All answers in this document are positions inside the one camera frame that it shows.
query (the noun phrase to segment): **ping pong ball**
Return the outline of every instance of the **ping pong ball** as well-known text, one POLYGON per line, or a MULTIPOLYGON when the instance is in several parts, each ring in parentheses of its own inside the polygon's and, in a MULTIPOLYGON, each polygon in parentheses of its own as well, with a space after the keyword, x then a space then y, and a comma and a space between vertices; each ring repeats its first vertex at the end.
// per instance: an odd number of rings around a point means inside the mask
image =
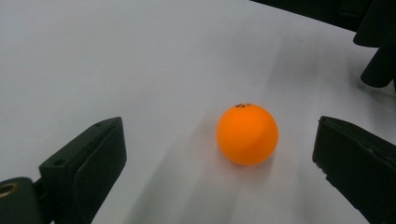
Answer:
POLYGON ((219 149, 230 161, 254 165, 268 159, 278 138, 274 118, 253 104, 236 105, 220 117, 216 129, 219 149))

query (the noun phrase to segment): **orange sphere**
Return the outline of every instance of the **orange sphere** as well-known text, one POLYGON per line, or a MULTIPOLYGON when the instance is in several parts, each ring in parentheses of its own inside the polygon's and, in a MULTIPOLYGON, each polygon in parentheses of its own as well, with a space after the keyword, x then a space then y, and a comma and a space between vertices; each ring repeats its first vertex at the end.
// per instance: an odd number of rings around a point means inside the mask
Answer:
POLYGON ((221 116, 216 138, 228 159, 241 165, 254 165, 274 152, 278 132, 268 111, 258 105, 241 104, 221 116))

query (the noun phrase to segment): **black object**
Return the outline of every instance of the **black object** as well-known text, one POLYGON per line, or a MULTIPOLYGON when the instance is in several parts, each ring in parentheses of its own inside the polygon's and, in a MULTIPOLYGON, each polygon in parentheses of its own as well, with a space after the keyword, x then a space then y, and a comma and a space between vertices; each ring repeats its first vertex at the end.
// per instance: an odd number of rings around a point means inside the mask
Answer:
POLYGON ((0 183, 0 224, 91 223, 125 162, 121 118, 98 122, 44 161, 34 184, 0 183))
POLYGON ((382 88, 396 85, 396 1, 394 0, 251 0, 323 21, 353 32, 357 45, 379 48, 361 80, 382 88))
POLYGON ((396 146, 349 122, 321 117, 313 161, 370 223, 396 223, 396 146))

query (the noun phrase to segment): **tabletop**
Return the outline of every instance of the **tabletop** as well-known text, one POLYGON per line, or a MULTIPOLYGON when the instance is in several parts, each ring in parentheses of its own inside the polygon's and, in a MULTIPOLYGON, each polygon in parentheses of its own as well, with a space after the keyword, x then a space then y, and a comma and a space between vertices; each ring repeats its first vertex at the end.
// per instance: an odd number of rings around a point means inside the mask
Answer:
POLYGON ((128 161, 93 223, 368 223, 312 162, 320 116, 396 144, 396 95, 354 33, 248 0, 0 3, 0 180, 121 116, 128 161), (276 152, 238 166, 221 114, 266 108, 276 152))

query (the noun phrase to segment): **white table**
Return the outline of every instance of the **white table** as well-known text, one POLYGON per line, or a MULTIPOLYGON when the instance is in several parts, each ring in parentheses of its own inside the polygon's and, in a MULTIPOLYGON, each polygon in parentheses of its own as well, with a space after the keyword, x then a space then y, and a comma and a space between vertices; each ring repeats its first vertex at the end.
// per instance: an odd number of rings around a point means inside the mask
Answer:
POLYGON ((0 180, 28 176, 122 116, 128 161, 93 223, 368 223, 311 156, 320 116, 396 144, 394 89, 360 75, 354 33, 248 0, 0 3, 0 180), (217 149, 217 120, 265 107, 280 138, 253 167, 217 149))

